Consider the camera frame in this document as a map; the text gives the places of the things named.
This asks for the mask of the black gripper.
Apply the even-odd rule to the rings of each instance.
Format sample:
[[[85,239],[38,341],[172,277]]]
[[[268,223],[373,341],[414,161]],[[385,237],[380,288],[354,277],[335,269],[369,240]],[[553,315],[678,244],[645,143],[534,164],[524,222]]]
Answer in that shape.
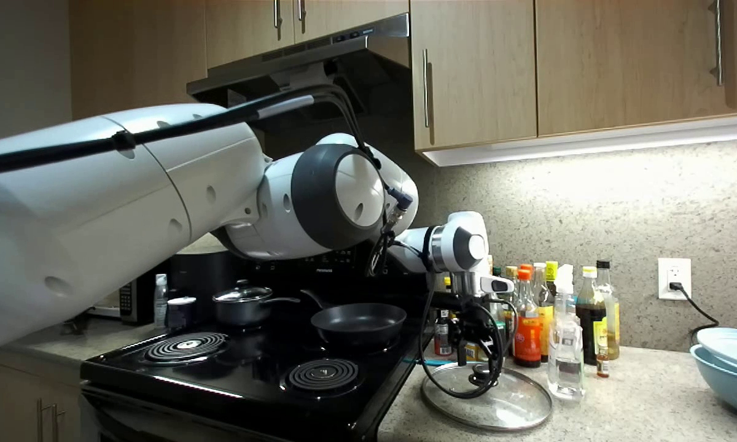
[[[495,357],[498,329],[494,315],[482,301],[450,301],[448,341],[451,344],[460,361],[482,361],[473,373],[482,387],[494,387],[502,373]]]

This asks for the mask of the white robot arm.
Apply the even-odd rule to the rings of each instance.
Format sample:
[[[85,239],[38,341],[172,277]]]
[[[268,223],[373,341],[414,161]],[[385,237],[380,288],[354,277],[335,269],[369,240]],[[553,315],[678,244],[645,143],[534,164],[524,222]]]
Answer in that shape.
[[[172,104],[0,138],[0,347],[59,324],[207,233],[250,261],[385,240],[412,272],[508,282],[476,212],[421,229],[418,186],[354,134],[268,157],[237,108]]]

